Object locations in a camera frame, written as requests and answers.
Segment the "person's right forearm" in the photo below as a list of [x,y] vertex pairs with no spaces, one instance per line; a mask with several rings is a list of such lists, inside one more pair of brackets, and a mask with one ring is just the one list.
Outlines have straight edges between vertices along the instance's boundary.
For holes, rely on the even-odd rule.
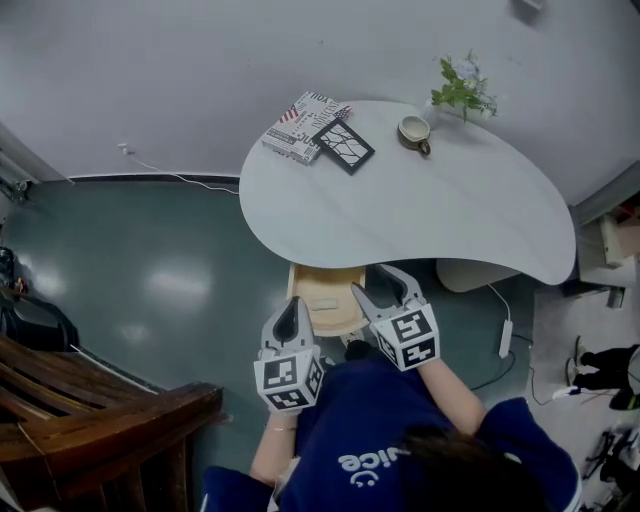
[[441,359],[419,366],[418,373],[439,410],[462,436],[473,439],[487,415],[477,395]]

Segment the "white vase with green plant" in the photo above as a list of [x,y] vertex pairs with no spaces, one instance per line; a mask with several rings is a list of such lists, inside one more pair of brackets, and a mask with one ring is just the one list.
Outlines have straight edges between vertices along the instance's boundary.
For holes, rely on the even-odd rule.
[[466,121],[470,112],[486,118],[498,114],[497,98],[488,90],[488,79],[483,75],[473,50],[455,60],[450,55],[439,59],[443,84],[430,91],[421,117],[434,127],[443,107],[459,112]]

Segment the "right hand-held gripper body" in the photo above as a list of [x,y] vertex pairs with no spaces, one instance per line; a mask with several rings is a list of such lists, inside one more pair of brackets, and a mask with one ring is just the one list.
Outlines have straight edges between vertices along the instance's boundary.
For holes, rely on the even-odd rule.
[[430,304],[372,324],[380,351],[402,372],[440,358],[440,335]]

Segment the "dark wooden bench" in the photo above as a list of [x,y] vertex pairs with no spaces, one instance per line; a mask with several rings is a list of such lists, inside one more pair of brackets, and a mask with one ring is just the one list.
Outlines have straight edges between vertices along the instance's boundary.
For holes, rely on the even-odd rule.
[[195,512],[192,438],[223,420],[208,383],[153,391],[77,352],[0,334],[0,502],[22,512]]

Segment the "person's black trouser leg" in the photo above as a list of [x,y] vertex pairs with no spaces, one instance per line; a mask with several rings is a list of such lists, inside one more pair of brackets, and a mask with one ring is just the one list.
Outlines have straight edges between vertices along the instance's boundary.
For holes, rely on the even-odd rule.
[[364,340],[352,340],[346,347],[344,359],[347,362],[368,360],[380,355],[377,347]]

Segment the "beige ceramic cup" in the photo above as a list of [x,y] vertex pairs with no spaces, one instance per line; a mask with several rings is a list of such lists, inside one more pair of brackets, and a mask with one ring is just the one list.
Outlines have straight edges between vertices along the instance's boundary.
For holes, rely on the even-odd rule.
[[430,135],[430,125],[418,116],[406,116],[397,125],[400,143],[407,149],[417,151],[423,157],[429,157],[431,154]]

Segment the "black picture frame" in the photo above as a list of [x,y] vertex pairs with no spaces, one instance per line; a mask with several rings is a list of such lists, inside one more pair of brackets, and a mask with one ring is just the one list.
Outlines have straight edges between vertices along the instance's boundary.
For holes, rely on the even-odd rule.
[[313,138],[313,142],[347,174],[355,174],[375,150],[341,119],[334,119]]

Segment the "black office chair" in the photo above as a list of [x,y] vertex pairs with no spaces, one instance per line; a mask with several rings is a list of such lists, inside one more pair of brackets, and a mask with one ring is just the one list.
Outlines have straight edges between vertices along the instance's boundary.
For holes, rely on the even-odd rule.
[[585,459],[582,480],[598,473],[627,495],[640,490],[640,428],[604,431],[593,454]]

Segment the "printed black and white book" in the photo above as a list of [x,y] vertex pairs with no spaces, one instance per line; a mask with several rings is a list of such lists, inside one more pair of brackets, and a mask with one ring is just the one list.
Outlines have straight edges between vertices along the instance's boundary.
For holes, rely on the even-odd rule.
[[348,103],[306,91],[261,137],[272,151],[303,165],[310,165],[320,147],[315,135],[335,119],[347,118],[352,110]]

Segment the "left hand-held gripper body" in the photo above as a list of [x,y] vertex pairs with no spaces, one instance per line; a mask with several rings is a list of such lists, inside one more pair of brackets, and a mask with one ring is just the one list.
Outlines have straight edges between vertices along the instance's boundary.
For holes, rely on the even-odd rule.
[[316,404],[324,378],[320,355],[314,346],[254,363],[257,392],[271,412],[297,413]]

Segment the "grey shelf cabinet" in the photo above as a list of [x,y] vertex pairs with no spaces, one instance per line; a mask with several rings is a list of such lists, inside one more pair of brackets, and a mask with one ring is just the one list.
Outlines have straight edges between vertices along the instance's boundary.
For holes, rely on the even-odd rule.
[[640,191],[595,193],[573,214],[576,263],[571,293],[605,293],[607,306],[619,309],[640,284]]

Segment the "person's blue sweatshirt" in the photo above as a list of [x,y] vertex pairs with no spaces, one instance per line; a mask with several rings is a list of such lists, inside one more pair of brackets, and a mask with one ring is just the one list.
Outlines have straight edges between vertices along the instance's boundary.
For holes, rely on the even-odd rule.
[[434,403],[418,368],[385,356],[331,367],[298,414],[274,486],[207,469],[199,512],[577,512],[579,474],[528,403],[486,407],[473,439]]

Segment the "white curved desk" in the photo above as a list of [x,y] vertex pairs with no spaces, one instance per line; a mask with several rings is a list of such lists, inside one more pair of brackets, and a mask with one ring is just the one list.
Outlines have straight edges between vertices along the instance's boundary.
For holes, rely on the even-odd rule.
[[568,207],[529,159],[486,129],[444,114],[431,154],[404,147],[415,106],[357,101],[350,127],[374,148],[354,174],[326,156],[303,165],[256,143],[239,177],[245,221],[270,251],[317,268],[434,259],[464,292],[515,274],[564,282],[576,259]]

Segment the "person's left forearm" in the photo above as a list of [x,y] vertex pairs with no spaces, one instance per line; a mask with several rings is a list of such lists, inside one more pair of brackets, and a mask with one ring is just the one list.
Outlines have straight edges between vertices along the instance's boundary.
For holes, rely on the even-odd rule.
[[276,484],[294,458],[297,426],[297,413],[269,415],[250,467],[253,479],[270,486]]

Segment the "cream wooden drawer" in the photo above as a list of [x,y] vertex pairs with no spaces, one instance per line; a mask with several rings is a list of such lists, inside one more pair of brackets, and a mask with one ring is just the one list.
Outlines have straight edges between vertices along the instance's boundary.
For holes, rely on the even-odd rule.
[[[323,269],[291,264],[289,269],[287,298],[301,297],[308,308],[314,334],[317,337],[340,337],[358,331],[369,322],[351,291],[351,283],[366,284],[366,268]],[[313,311],[315,299],[336,298],[336,310]]]

